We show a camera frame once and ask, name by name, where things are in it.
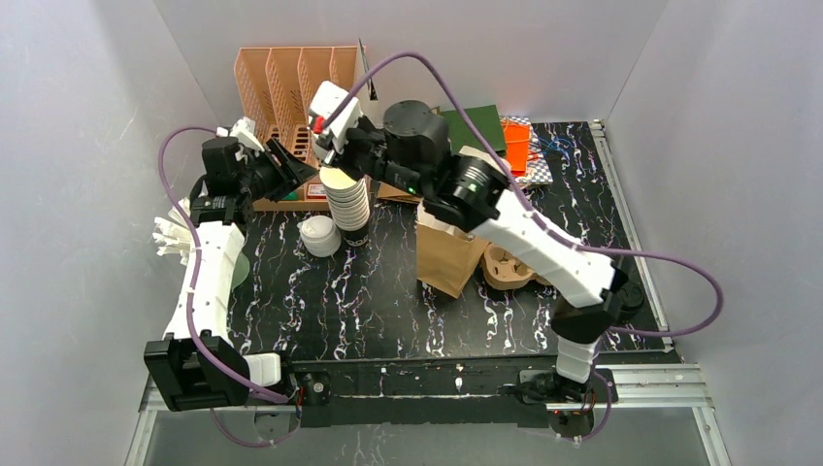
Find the stack of paper cups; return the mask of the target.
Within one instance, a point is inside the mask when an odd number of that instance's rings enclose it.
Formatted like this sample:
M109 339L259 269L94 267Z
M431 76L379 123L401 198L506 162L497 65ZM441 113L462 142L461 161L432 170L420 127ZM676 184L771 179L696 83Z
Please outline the stack of paper cups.
M343 170L323 166L319 171L332 219L351 247L369 241L371 207L367 179L355 180Z

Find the tan paper bag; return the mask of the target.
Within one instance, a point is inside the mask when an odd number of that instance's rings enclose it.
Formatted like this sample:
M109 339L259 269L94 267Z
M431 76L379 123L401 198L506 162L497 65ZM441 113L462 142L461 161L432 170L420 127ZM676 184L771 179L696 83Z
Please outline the tan paper bag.
M422 203L416 208L415 237L417 279L458 298L489 242L437 220Z

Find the cardboard two-cup carrier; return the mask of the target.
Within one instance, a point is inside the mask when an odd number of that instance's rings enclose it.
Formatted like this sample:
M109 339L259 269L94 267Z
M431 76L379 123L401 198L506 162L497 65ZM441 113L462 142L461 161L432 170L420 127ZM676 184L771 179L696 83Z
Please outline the cardboard two-cup carrier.
M480 266L486 283L496 290L516 290L531 282L550 285L525 263L494 244L483 251Z

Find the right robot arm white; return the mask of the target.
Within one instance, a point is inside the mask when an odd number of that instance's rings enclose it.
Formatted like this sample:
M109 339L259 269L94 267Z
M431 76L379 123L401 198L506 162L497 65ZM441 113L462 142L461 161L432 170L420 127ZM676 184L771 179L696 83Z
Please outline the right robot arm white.
M348 116L311 124L324 163L367 175L421 198L435 219L519 259L560 294L550 318L558 337L555 378L586 385L603 333L620 312L629 281L619 260L590 252L529 201L495 162L451 149L448 125L426 104L392 105L375 127L354 104Z

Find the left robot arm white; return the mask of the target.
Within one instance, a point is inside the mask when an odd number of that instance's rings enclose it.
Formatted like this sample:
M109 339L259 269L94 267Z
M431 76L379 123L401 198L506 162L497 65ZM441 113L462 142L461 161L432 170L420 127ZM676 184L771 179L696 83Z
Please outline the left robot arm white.
M275 352L244 356L228 336L228 307L254 202L279 201L316 174L278 139L214 136L202 145L204 174L159 217L159 254L176 251L185 273L173 316L144 361L173 412L242 406L256 398L285 404Z

